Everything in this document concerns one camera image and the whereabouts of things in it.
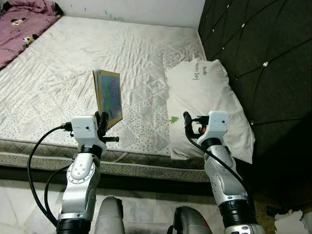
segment white tile floor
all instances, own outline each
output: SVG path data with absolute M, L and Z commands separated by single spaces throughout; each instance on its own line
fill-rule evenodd
M 43 201 L 43 183 L 35 183 Z M 57 215 L 64 186 L 52 184 L 49 204 Z M 214 234 L 223 233 L 222 217 L 210 196 L 98 189 L 97 204 L 90 233 L 94 233 L 102 200 L 114 195 L 123 202 L 127 234 L 165 234 L 172 224 L 176 207 L 188 205 L 205 217 Z M 0 180 L 0 234 L 54 234 L 54 226 L 36 206 L 29 185 L 23 181 Z

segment green leaf sticker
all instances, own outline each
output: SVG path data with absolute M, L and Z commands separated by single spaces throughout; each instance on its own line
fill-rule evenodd
M 171 121 L 171 123 L 175 123 L 175 122 L 177 122 L 178 120 L 179 120 L 179 117 L 171 116 L 171 120 L 169 120 L 169 121 Z

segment white pillow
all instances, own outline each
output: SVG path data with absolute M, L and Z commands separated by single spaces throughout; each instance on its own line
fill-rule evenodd
M 183 112 L 188 111 L 195 118 L 208 115 L 210 110 L 219 110 L 230 113 L 224 145 L 230 149 L 233 157 L 252 163 L 254 134 L 242 106 L 229 86 L 228 74 L 220 61 L 195 59 L 181 62 L 167 70 L 166 76 L 170 87 L 167 111 L 171 119 L 171 158 L 203 157 L 203 152 L 185 136 Z M 193 123 L 194 132 L 198 127 L 200 125 Z

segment colorful book cover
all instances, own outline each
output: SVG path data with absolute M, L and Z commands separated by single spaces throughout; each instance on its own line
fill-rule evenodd
M 122 120 L 120 74 L 103 70 L 93 71 L 98 112 L 109 115 L 107 130 Z

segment blanket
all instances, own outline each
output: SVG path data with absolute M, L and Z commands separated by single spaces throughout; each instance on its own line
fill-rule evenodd
M 10 0 L 0 18 L 0 70 L 16 58 L 61 16 L 60 7 L 47 0 Z

